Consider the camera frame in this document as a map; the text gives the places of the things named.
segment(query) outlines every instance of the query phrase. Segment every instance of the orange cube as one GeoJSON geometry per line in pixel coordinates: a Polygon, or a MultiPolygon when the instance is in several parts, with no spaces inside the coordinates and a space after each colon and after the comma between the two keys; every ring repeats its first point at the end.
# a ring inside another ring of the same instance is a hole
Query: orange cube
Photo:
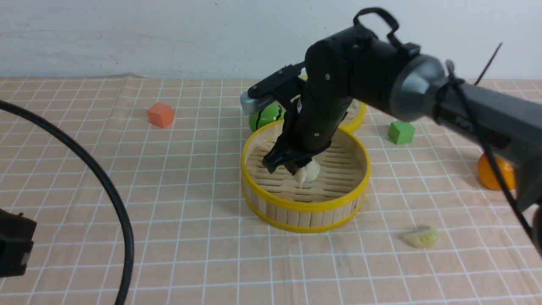
{"type": "Polygon", "coordinates": [[[156,103],[147,110],[149,115],[149,122],[160,128],[166,128],[171,122],[173,122],[173,109],[171,106],[156,103]]]}

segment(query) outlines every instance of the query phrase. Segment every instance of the green cube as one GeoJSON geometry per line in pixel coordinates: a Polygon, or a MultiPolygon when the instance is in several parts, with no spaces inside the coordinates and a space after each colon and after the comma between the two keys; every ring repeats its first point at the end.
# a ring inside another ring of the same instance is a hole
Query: green cube
{"type": "Polygon", "coordinates": [[[412,124],[407,122],[395,121],[391,123],[388,136],[395,143],[401,145],[412,142],[416,129],[412,124]]]}

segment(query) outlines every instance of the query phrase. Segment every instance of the orange ball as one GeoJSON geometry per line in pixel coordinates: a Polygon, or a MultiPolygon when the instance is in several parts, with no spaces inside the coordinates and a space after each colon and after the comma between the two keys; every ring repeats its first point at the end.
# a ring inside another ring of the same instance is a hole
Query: orange ball
{"type": "MultiPolygon", "coordinates": [[[[509,190],[514,190],[514,168],[510,163],[495,155],[493,156],[495,158],[495,162],[497,163],[497,167],[501,171],[502,178],[505,180],[506,186],[509,190]]],[[[493,190],[501,190],[501,187],[497,182],[497,178],[493,174],[493,170],[491,170],[491,166],[489,165],[489,160],[486,154],[482,154],[482,156],[480,156],[478,159],[478,178],[483,186],[493,190]]]]}

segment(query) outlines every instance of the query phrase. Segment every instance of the grid tablecloth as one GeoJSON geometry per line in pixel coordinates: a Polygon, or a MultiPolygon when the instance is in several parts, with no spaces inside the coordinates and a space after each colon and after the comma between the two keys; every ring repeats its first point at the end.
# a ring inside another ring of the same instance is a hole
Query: grid tablecloth
{"type": "MultiPolygon", "coordinates": [[[[476,178],[473,143],[423,119],[412,143],[387,138],[369,108],[365,204],[322,234],[280,231],[241,199],[250,135],[238,97],[255,80],[0,79],[0,99],[68,132],[110,174],[135,234],[127,304],[541,304],[542,259],[501,193],[476,178]],[[148,123],[171,105],[166,129],[148,123]],[[438,243],[401,241],[436,226],[438,243]]],[[[542,81],[483,86],[542,101],[542,81]]],[[[124,248],[97,179],[59,141],[0,113],[1,208],[38,222],[27,273],[0,279],[0,304],[113,304],[124,248]]],[[[530,219],[532,211],[527,212],[530,219]]]]}

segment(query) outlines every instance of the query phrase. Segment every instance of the steamer basket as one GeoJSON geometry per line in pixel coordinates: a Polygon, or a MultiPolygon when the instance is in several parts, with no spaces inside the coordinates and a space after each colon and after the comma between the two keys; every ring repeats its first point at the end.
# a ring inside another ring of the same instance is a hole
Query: steamer basket
{"type": "Polygon", "coordinates": [[[366,114],[367,105],[358,100],[353,100],[350,107],[348,107],[348,113],[342,123],[340,123],[340,126],[343,127],[345,131],[353,134],[354,131],[363,124],[366,114]]]}
{"type": "Polygon", "coordinates": [[[282,131],[283,121],[258,129],[241,154],[241,187],[247,205],[263,221],[297,233],[325,232],[339,227],[361,209],[371,175],[367,151],[343,126],[333,144],[314,159],[318,178],[302,188],[284,168],[270,174],[262,165],[282,131]]]}

